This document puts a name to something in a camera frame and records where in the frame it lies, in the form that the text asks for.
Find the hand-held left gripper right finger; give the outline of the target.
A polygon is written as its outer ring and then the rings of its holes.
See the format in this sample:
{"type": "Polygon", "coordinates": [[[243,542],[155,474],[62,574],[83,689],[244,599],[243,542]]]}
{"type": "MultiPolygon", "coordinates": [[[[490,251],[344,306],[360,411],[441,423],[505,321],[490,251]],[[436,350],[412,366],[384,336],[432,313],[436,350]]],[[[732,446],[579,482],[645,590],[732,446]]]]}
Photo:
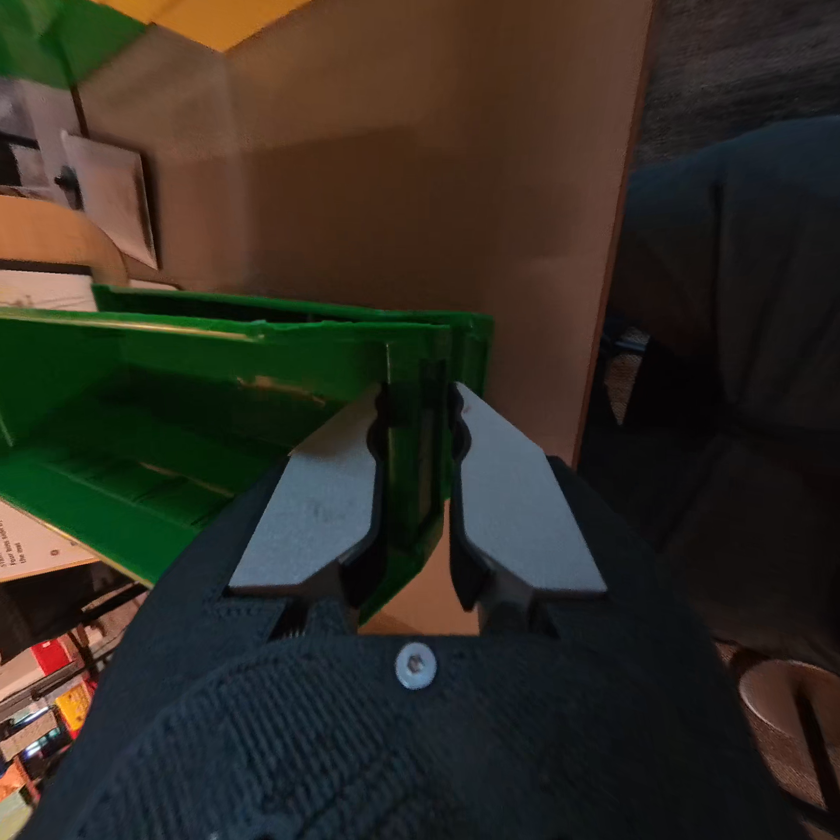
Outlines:
{"type": "Polygon", "coordinates": [[[607,586],[550,459],[462,382],[450,386],[449,572],[466,612],[593,601],[607,586]]]}

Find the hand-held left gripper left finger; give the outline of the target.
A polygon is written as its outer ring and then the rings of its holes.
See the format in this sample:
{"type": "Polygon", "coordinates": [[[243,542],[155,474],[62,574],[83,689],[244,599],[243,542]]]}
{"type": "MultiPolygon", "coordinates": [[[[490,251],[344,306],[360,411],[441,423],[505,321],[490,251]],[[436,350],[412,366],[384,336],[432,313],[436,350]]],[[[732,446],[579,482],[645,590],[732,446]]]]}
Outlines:
{"type": "Polygon", "coordinates": [[[361,609],[386,571],[387,472],[386,389],[374,384],[291,451],[229,594],[361,609]]]}

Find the green narrow bin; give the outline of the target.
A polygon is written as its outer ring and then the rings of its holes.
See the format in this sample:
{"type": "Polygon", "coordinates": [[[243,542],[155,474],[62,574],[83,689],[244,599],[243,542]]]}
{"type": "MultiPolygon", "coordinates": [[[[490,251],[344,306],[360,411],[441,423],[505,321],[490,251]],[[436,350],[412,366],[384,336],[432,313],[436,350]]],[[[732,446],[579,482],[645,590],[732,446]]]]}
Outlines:
{"type": "Polygon", "coordinates": [[[180,290],[161,283],[137,287],[92,285],[100,312],[147,314],[233,322],[417,323],[451,331],[451,373],[483,396],[487,383],[495,323],[492,317],[468,311],[394,310],[336,303],[180,290]]]}
{"type": "Polygon", "coordinates": [[[382,385],[387,572],[366,620],[442,535],[452,339],[411,321],[4,309],[2,499],[155,584],[232,499],[382,385]]]}

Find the round tan stool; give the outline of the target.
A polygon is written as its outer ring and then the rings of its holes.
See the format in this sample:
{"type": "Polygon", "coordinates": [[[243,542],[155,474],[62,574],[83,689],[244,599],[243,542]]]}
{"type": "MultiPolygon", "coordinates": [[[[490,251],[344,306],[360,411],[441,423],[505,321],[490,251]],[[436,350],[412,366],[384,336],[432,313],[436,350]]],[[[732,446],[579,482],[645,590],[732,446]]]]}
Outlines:
{"type": "Polygon", "coordinates": [[[832,671],[786,658],[753,656],[746,665],[731,665],[742,702],[765,725],[803,747],[810,761],[822,804],[785,791],[804,822],[838,838],[839,677],[832,671]]]}

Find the pile of colourful boxes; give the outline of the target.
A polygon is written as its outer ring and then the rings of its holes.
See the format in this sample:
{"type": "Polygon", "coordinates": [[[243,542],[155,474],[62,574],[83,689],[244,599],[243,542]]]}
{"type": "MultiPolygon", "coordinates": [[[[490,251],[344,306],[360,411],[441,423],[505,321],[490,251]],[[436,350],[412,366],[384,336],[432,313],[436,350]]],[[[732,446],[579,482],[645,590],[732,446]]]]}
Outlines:
{"type": "Polygon", "coordinates": [[[94,623],[2,665],[2,838],[20,833],[80,733],[106,642],[102,625],[94,623]]]}

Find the wooden board stand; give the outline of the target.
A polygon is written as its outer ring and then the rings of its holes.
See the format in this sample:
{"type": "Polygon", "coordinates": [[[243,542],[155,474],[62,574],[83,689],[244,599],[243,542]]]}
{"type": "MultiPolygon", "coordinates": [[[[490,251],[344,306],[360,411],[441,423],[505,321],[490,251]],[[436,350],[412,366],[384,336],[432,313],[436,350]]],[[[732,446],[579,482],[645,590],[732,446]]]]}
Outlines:
{"type": "Polygon", "coordinates": [[[98,284],[130,285],[118,247],[86,215],[19,196],[1,197],[1,264],[34,270],[80,266],[98,284]]]}

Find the yellow wide bin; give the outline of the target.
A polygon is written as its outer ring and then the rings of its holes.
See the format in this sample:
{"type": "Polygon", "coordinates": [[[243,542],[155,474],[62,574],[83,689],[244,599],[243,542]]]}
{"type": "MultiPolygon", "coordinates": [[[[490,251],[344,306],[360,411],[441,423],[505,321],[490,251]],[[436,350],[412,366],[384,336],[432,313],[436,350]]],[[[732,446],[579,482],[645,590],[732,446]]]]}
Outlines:
{"type": "Polygon", "coordinates": [[[100,1],[144,25],[227,52],[307,1],[100,1]]]}

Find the green wide bin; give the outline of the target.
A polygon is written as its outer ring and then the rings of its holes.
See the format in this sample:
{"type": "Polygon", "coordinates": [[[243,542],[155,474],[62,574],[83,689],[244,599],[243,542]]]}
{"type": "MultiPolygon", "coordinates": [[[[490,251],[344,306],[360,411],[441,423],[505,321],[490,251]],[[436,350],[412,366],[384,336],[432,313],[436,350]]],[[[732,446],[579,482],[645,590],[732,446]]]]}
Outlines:
{"type": "Polygon", "coordinates": [[[2,1],[1,76],[68,90],[141,37],[146,25],[89,1],[2,1]]]}

